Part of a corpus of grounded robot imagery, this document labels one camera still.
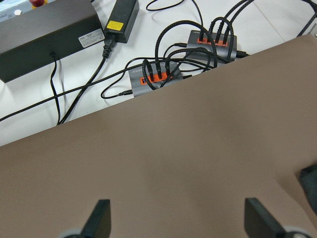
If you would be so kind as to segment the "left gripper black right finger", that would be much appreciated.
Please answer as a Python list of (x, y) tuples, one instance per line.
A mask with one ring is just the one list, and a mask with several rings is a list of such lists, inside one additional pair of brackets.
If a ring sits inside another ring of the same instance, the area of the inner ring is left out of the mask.
[(246, 198), (244, 230), (249, 238), (283, 238), (286, 230), (257, 198)]

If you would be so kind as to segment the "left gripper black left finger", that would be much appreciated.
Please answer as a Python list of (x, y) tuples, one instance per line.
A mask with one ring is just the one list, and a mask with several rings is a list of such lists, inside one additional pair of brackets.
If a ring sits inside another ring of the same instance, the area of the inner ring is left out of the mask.
[(108, 238), (110, 237), (110, 200), (99, 200), (80, 236), (83, 238)]

